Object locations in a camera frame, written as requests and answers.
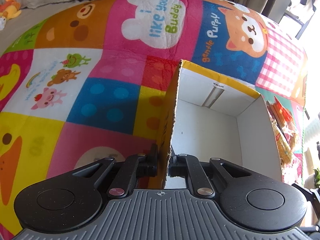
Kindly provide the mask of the colourful cartoon patchwork blanket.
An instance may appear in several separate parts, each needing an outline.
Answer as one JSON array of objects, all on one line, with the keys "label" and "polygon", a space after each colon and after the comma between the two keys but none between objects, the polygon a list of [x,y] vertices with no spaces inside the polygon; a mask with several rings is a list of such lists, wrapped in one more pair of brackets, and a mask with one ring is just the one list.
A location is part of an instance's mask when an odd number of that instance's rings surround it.
[{"label": "colourful cartoon patchwork blanket", "polygon": [[58,12],[1,56],[1,239],[21,230],[25,187],[157,144],[180,61],[239,81],[296,114],[306,54],[265,16],[227,0],[95,0]]}]

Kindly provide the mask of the yellow cardboard box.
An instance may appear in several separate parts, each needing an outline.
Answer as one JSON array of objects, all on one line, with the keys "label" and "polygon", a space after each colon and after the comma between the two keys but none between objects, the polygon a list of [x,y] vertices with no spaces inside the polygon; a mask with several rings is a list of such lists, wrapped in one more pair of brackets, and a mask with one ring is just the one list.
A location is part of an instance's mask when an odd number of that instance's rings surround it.
[{"label": "yellow cardboard box", "polygon": [[165,187],[172,153],[221,158],[275,180],[281,166],[262,95],[226,75],[182,60],[167,88],[157,132],[158,174]]}]

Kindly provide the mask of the orange plush toy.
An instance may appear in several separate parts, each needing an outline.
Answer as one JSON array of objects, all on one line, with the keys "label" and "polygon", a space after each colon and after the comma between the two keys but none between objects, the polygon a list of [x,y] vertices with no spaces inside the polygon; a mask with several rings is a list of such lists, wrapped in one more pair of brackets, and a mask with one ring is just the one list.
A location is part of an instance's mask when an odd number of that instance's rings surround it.
[{"label": "orange plush toy", "polygon": [[15,0],[5,0],[5,2],[1,4],[1,17],[6,20],[20,16],[21,12],[21,5]]}]

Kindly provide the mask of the red biscuit stick packet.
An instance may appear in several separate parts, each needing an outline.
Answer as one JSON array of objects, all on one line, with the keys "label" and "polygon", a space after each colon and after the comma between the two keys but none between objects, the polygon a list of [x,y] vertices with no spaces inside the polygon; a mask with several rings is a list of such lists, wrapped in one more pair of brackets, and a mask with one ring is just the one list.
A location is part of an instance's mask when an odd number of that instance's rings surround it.
[{"label": "red biscuit stick packet", "polygon": [[272,128],[276,138],[280,165],[284,167],[292,162],[293,150],[296,146],[297,131],[293,115],[285,108],[279,99],[274,96],[274,102],[266,102],[271,117]]}]

